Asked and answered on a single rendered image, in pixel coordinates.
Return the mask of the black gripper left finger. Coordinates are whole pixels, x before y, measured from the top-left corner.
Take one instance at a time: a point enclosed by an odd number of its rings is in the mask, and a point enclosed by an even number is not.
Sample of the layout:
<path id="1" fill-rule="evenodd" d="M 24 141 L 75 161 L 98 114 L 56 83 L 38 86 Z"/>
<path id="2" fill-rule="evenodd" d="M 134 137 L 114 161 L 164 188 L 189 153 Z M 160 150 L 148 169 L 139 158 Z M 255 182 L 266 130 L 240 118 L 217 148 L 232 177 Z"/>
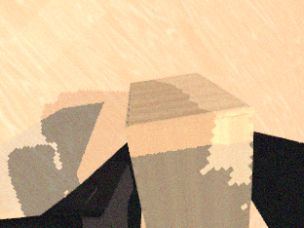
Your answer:
<path id="1" fill-rule="evenodd" d="M 3 218 L 0 228 L 141 228 L 129 143 L 42 215 Z"/>

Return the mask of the light wooden triangular block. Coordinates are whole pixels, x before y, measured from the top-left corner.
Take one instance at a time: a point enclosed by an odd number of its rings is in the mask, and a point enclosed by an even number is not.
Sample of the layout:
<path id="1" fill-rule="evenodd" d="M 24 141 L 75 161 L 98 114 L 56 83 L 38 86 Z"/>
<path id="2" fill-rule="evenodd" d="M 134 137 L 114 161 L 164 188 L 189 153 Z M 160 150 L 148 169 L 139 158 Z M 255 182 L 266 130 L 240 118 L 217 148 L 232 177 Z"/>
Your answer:
<path id="1" fill-rule="evenodd" d="M 203 75 L 130 86 L 126 117 L 147 228 L 249 228 L 253 110 Z"/>

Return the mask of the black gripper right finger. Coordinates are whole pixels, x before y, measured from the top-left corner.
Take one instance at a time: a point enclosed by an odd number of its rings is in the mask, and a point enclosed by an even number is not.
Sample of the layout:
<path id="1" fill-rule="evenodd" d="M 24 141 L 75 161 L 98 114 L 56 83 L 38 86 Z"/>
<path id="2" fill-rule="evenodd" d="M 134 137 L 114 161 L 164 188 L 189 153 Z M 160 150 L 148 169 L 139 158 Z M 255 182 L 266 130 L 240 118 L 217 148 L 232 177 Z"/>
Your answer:
<path id="1" fill-rule="evenodd" d="M 304 142 L 253 131 L 252 202 L 268 228 L 304 228 Z"/>

